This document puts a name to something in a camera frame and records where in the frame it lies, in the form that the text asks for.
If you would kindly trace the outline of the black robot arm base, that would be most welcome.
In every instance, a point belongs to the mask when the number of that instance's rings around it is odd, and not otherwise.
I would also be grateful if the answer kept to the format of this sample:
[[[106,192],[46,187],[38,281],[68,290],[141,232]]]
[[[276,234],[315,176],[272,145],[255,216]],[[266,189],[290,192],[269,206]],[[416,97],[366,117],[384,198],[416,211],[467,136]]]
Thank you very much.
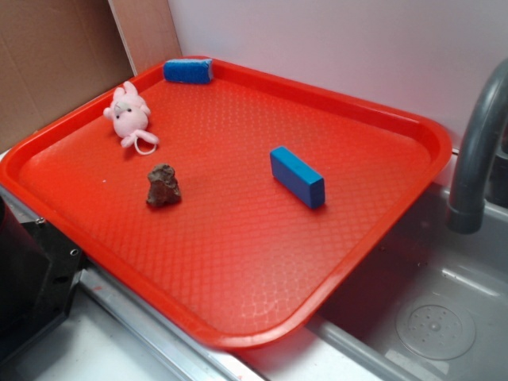
[[[69,315],[83,251],[44,219],[20,222],[1,200],[1,363]]]

